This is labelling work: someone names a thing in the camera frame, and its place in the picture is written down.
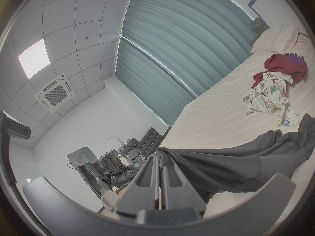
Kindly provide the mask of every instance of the clothing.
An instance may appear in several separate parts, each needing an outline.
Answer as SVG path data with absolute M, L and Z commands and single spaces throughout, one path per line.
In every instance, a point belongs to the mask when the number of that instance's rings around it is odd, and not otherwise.
M 243 102 L 253 112 L 273 113 L 279 109 L 276 124 L 278 126 L 292 126 L 299 123 L 298 113 L 289 105 L 286 93 L 286 82 L 293 83 L 291 75 L 280 72 L 263 73 L 261 83 L 251 89 L 244 97 Z
M 286 53 L 285 55 L 273 54 L 265 61 L 265 68 L 268 71 L 254 75 L 255 83 L 252 89 L 263 80 L 264 73 L 281 72 L 283 74 L 290 74 L 293 77 L 293 82 L 298 83 L 305 77 L 307 72 L 304 57 L 298 57 L 297 54 L 293 53 Z
M 160 169 L 173 158 L 205 202 L 218 192 L 257 191 L 274 174 L 291 178 L 315 147 L 315 118 L 305 114 L 297 132 L 268 131 L 223 149 L 157 149 Z

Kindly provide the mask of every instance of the pillow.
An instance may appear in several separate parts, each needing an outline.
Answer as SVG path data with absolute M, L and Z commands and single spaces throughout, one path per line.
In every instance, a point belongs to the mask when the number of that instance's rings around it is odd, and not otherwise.
M 290 53 L 296 43 L 299 30 L 292 25 L 265 30 L 253 45 L 252 53 L 258 50 L 276 54 Z

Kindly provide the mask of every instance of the ceiling light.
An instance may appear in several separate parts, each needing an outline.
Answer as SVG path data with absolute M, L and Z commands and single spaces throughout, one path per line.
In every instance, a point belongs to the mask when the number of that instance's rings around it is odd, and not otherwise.
M 36 42 L 19 55 L 21 66 L 30 79 L 34 74 L 50 64 L 44 39 Z

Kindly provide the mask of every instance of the bed sheet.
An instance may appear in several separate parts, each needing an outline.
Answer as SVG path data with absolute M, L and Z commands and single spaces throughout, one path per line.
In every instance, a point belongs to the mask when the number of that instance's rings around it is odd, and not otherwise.
M 289 104 L 299 113 L 315 117 L 315 50 L 311 41 L 299 35 L 292 53 L 304 56 L 308 74 L 304 81 L 288 85 L 286 96 Z M 278 110 L 274 113 L 256 112 L 246 115 L 242 99 L 254 83 L 253 76 L 264 72 L 264 62 L 273 53 L 257 51 L 235 68 L 219 83 L 187 104 L 161 144 L 170 149 L 229 148 L 252 141 L 268 130 L 280 129 L 283 133 L 298 129 L 298 125 L 275 125 Z M 294 173 L 292 180 L 297 189 L 279 218 L 283 221 L 299 201 L 314 172 L 315 153 Z M 253 193 L 216 194 L 208 203 L 205 217 L 226 211 L 243 202 Z

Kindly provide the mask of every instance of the smoke detector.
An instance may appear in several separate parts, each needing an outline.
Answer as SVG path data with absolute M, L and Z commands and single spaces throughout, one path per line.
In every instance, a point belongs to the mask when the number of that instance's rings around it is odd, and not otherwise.
M 68 78 L 62 73 L 43 86 L 34 97 L 44 108 L 53 113 L 75 95 Z

